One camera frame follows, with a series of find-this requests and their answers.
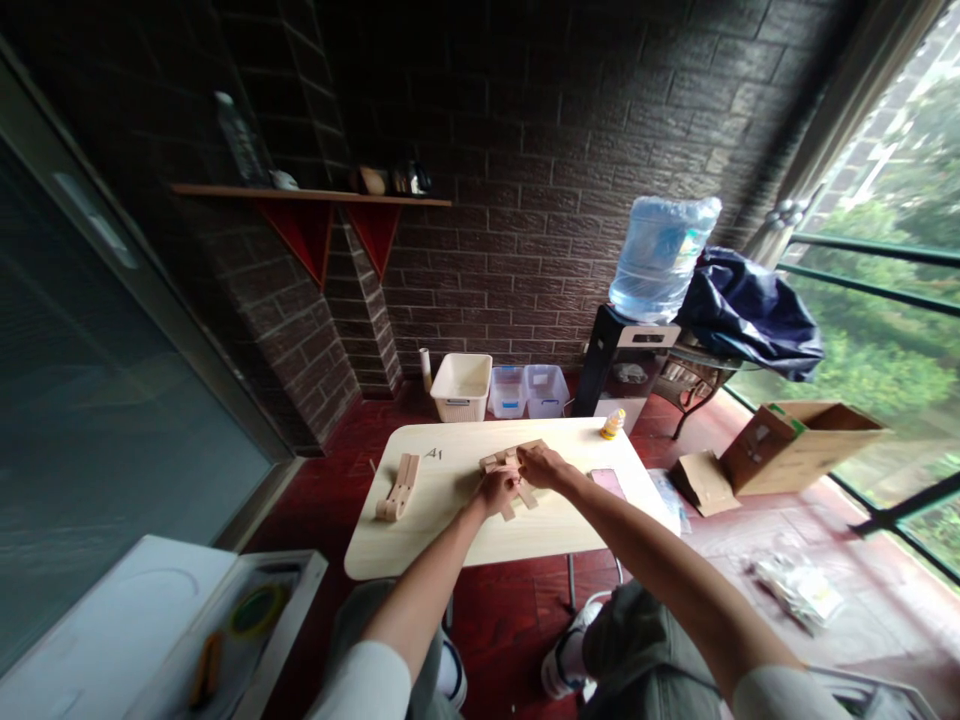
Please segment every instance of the smartphone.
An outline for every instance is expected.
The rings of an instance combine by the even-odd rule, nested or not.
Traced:
[[[621,500],[627,499],[623,494],[623,488],[620,487],[620,480],[617,478],[617,473],[613,468],[599,468],[597,470],[591,470],[589,475],[590,479],[600,487],[604,488],[605,490],[609,490]]]

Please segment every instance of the table leg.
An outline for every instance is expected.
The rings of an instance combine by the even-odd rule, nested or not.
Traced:
[[[710,393],[703,400],[698,402],[696,405],[694,405],[692,408],[690,408],[685,413],[683,413],[683,415],[680,416],[680,422],[677,423],[677,429],[674,431],[673,437],[671,438],[671,440],[676,440],[677,438],[680,437],[680,431],[683,430],[683,424],[687,421],[687,418],[693,415],[693,413],[695,413],[697,410],[702,408],[708,402],[710,402],[713,396],[716,395],[717,392],[719,392],[721,387],[722,387],[721,385],[717,385],[715,388],[713,388],[710,391]]]
[[[450,630],[453,627],[453,593],[450,593],[450,599],[447,601],[446,612],[443,613],[443,629]]]
[[[570,612],[577,614],[577,589],[573,582],[573,553],[567,555],[567,576],[570,578]]]

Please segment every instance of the glass window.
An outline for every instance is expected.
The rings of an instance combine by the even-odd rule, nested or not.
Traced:
[[[954,11],[890,88],[833,169],[784,263],[960,305],[960,270],[802,242],[808,233],[960,251],[958,28]],[[960,318],[785,277],[823,331],[827,358],[816,381],[740,373],[731,387],[755,403],[838,398],[892,427],[895,437],[838,468],[878,506],[960,470]]]
[[[215,540],[271,462],[2,144],[0,217],[2,674],[144,534]]]
[[[960,498],[915,515],[903,523],[938,559],[960,572]]]

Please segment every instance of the glue bottle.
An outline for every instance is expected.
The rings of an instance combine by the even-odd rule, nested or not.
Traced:
[[[600,429],[600,437],[604,440],[613,440],[617,436],[617,433],[620,432],[620,428],[623,427],[623,422],[626,419],[627,413],[624,412],[623,408],[614,410],[607,416],[607,421]]]

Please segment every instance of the red triangular bracket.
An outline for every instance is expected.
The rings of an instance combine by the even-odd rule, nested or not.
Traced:
[[[255,202],[257,209],[323,290],[330,255],[333,203],[302,200]]]
[[[393,247],[393,237],[400,222],[400,205],[374,203],[343,203],[350,224],[366,248],[377,277],[383,280]]]

